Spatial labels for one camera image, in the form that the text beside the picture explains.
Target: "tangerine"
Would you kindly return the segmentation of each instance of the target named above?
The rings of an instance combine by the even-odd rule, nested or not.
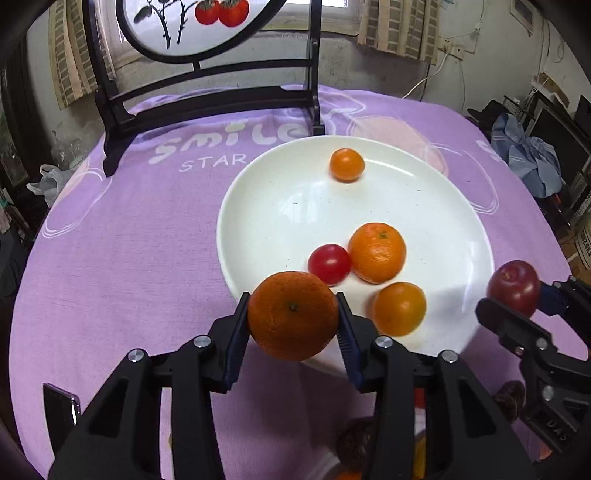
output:
[[[398,230],[386,223],[360,226],[348,246],[353,271],[369,283],[391,280],[402,270],[406,245]]]
[[[413,283],[396,282],[378,292],[372,320],[380,333],[399,337],[412,332],[425,318],[427,300]]]
[[[281,272],[267,277],[248,302],[255,342],[280,360],[302,361],[321,352],[339,323],[336,298],[318,277]]]
[[[340,148],[330,156],[330,172],[337,180],[357,180],[364,170],[363,157],[352,148]]]

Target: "round decorative panel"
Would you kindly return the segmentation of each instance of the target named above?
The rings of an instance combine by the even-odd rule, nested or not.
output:
[[[285,0],[117,0],[129,43],[157,61],[190,63],[218,55],[256,33]]]

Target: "blue cloth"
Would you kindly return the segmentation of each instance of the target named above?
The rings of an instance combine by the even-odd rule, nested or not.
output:
[[[556,150],[541,138],[526,136],[513,115],[503,113],[496,119],[491,146],[534,197],[546,198],[562,189]]]

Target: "plastic bag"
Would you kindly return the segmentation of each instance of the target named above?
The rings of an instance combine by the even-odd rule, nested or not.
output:
[[[27,188],[35,195],[43,195],[47,206],[51,208],[70,177],[74,175],[74,170],[61,171],[55,165],[41,165],[39,171],[43,177],[41,181],[27,183]]]

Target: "tomato painting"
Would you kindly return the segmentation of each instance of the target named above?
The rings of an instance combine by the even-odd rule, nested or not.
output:
[[[248,10],[246,0],[226,0],[220,4],[220,22],[227,27],[237,27],[248,17]]]
[[[195,7],[195,18],[202,25],[211,25],[220,17],[220,2],[203,0]]]

